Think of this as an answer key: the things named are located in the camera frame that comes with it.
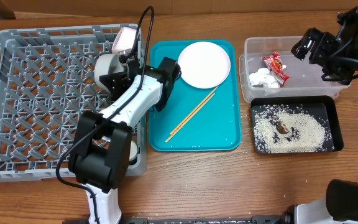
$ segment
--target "dish rack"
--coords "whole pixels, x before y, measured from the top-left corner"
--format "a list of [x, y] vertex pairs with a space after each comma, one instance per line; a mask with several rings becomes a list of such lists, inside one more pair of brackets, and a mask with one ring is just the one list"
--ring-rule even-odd
[[[0, 31], [0, 182], [56, 177], [60, 155], [74, 140], [78, 117], [111, 104], [93, 80], [100, 55], [110, 54], [120, 28], [136, 24]], [[143, 62], [141, 33], [138, 59]], [[137, 160], [127, 175], [147, 168], [146, 120], [134, 128]], [[95, 141], [101, 147], [108, 142]], [[62, 177], [74, 176], [67, 168]]]

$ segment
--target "black tray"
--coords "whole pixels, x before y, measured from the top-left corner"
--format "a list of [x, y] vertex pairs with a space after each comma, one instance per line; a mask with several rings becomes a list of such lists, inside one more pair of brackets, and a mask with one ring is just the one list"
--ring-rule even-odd
[[[326, 118], [328, 123], [320, 123], [325, 128], [331, 130], [332, 141], [324, 142], [323, 148], [326, 151], [316, 151], [316, 152], [336, 152], [343, 149], [343, 138], [341, 134], [341, 127], [339, 126], [339, 120], [336, 113], [335, 102], [329, 96], [293, 96], [293, 97], [275, 97], [275, 98], [257, 98], [251, 102], [251, 121], [252, 121], [252, 131], [254, 131], [255, 126], [255, 115], [258, 112], [264, 110], [263, 106], [267, 105], [288, 105], [291, 108], [300, 107], [302, 105], [303, 109], [307, 111], [310, 115], [315, 117]], [[270, 152], [258, 150], [257, 144], [254, 140], [255, 150], [259, 154], [271, 154]]]

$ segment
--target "white plate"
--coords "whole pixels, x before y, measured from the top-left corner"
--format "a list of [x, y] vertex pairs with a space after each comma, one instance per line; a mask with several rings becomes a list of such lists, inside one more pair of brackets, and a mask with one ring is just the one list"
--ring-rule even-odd
[[212, 88], [229, 75], [230, 58], [222, 47], [211, 42], [187, 46], [178, 59], [182, 79], [196, 88]]

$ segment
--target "red snack packet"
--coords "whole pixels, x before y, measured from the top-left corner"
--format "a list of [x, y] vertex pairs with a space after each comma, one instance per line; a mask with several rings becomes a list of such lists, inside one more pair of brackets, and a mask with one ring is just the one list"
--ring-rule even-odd
[[284, 86], [285, 81], [290, 77], [283, 72], [283, 63], [281, 62], [281, 56], [278, 52], [274, 52], [273, 55], [263, 57], [262, 60], [266, 63], [266, 66], [273, 71], [276, 80]]

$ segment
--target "chopsticks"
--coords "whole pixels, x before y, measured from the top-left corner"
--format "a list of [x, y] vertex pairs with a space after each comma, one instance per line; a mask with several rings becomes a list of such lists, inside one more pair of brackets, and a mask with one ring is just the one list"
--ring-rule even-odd
[[165, 142], [168, 142], [169, 140], [171, 140], [172, 137], [174, 137], [174, 135], [176, 135], [177, 132], [179, 132], [184, 125], [189, 122], [189, 120], [194, 117], [194, 115], [196, 113], [199, 112], [199, 110], [215, 95], [215, 90], [218, 88], [219, 86], [215, 87], [215, 89], [213, 89], [197, 106], [196, 108], [193, 109], [193, 111], [190, 112], [190, 114], [188, 114], [186, 116], [185, 119], [183, 119], [183, 121], [181, 121], [181, 123], [178, 124], [178, 126], [175, 127], [175, 129], [173, 129], [170, 133], [169, 138], [167, 138], [167, 140], [165, 140]]

